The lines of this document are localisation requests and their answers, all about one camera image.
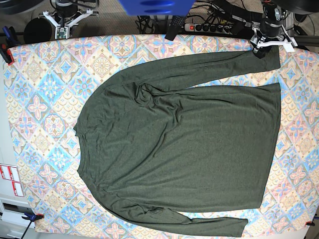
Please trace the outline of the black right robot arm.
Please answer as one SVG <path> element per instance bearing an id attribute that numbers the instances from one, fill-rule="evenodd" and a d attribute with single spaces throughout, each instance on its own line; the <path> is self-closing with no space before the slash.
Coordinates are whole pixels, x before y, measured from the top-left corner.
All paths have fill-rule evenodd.
<path id="1" fill-rule="evenodd" d="M 99 7 L 98 0 L 50 0 L 52 12 L 43 11 L 39 18 L 45 18 L 54 27 L 54 38 L 56 40 L 69 39 L 72 30 L 79 22 L 90 17 L 98 16 L 96 9 Z"/>

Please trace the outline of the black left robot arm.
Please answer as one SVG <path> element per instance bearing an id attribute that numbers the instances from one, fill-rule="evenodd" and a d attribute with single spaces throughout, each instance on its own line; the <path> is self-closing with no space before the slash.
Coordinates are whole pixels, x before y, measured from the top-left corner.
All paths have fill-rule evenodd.
<path id="1" fill-rule="evenodd" d="M 319 37 L 300 33 L 294 25 L 294 15 L 307 17 L 319 11 L 317 0 L 263 0 L 263 18 L 259 25 L 252 25 L 250 39 L 253 53 L 263 58 L 273 46 L 282 46 L 294 52 L 299 46 L 319 46 Z"/>

